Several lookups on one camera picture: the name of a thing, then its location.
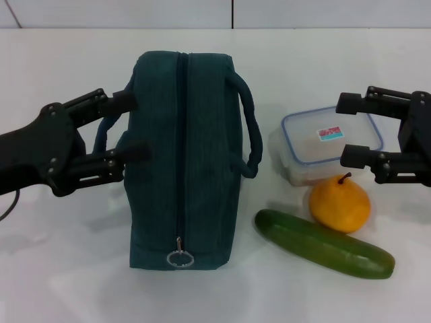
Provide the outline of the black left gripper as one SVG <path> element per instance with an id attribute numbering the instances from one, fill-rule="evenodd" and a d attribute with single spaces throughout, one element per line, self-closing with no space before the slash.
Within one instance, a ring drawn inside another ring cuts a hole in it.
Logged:
<path id="1" fill-rule="evenodd" d="M 108 97 L 101 88 L 63 105 L 45 106 L 27 126 L 1 135 L 1 194 L 44 184 L 63 197 L 77 189 L 121 182 L 127 164 L 151 159 L 149 145 L 131 142 L 73 159 L 85 152 L 77 128 L 136 109 L 133 92 Z M 72 180 L 66 179 L 71 160 Z"/>

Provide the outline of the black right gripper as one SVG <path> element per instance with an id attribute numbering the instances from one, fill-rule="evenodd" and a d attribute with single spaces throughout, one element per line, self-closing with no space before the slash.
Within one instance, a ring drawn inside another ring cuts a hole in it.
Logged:
<path id="1" fill-rule="evenodd" d="M 361 145 L 346 145 L 340 164 L 374 174 L 378 184 L 417 184 L 430 187 L 430 94 L 412 94 L 369 86 L 366 95 L 341 93 L 336 113 L 375 114 L 401 118 L 398 142 L 401 152 L 377 151 Z"/>

